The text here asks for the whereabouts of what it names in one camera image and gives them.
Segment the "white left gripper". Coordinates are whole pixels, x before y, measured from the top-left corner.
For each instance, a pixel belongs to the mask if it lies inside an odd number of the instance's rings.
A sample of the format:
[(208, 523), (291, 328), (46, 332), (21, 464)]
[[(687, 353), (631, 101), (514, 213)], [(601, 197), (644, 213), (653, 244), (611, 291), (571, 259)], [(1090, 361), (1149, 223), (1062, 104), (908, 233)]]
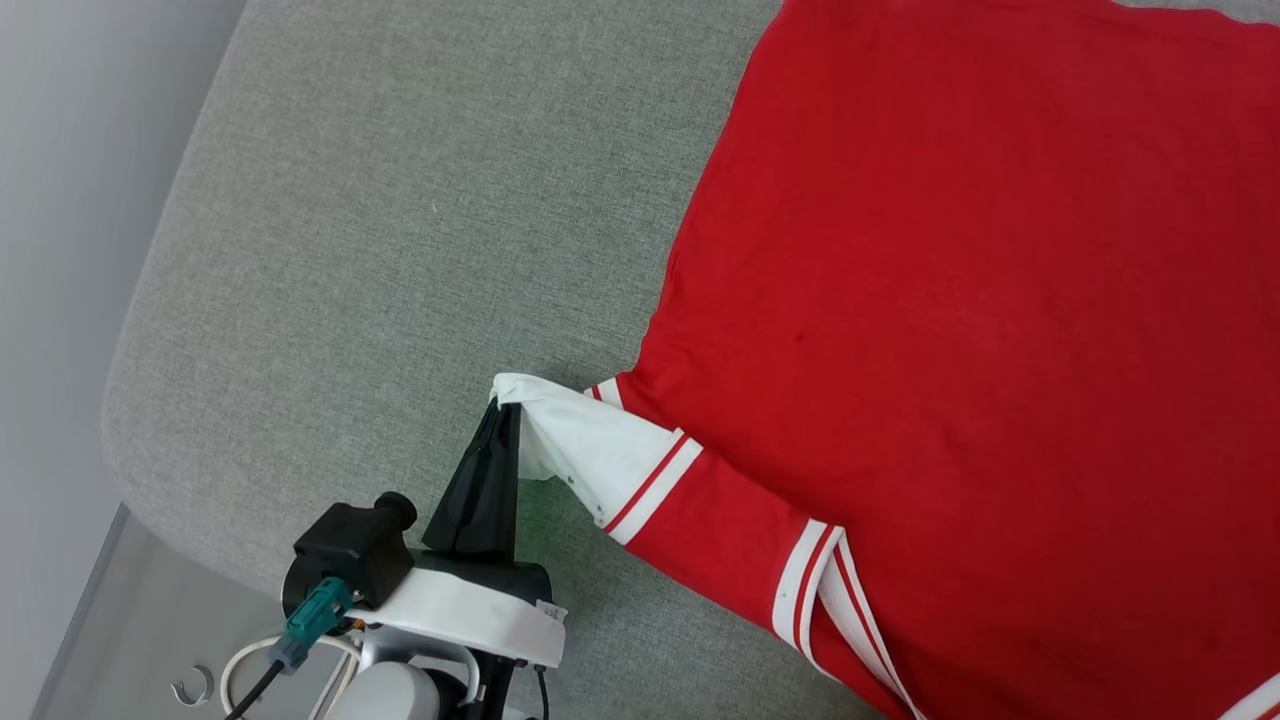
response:
[(366, 625), (360, 666), (416, 657), (465, 664), (465, 652), (558, 667), (566, 612), (550, 577), (535, 562), (513, 562), (522, 409), (493, 400), (433, 512), (422, 543), (471, 562), (426, 555), (379, 603), (351, 618)]

